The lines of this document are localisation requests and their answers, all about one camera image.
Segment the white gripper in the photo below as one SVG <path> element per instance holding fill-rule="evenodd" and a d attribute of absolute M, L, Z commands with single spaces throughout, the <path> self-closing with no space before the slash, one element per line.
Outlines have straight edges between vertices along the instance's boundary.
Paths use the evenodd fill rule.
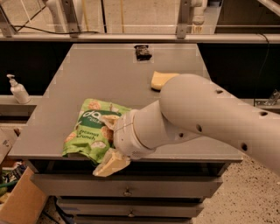
<path fill-rule="evenodd" d="M 96 177 L 108 177 L 119 172 L 130 164 L 130 160 L 138 160 L 150 155 L 155 150 L 145 147 L 134 131 L 134 116 L 137 110 L 132 109 L 120 118 L 118 115 L 102 115 L 101 121 L 114 130 L 114 146 L 104 155 L 103 160 L 93 171 Z"/>

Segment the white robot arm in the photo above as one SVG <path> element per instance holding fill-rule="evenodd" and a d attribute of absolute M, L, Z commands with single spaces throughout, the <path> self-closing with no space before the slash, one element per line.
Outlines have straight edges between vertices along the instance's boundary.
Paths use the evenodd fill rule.
<path fill-rule="evenodd" d="M 235 147 L 280 174 L 280 115 L 256 108 L 196 74 L 169 79 L 152 104 L 113 124 L 114 148 L 93 174 L 107 177 L 156 148 L 204 136 Z"/>

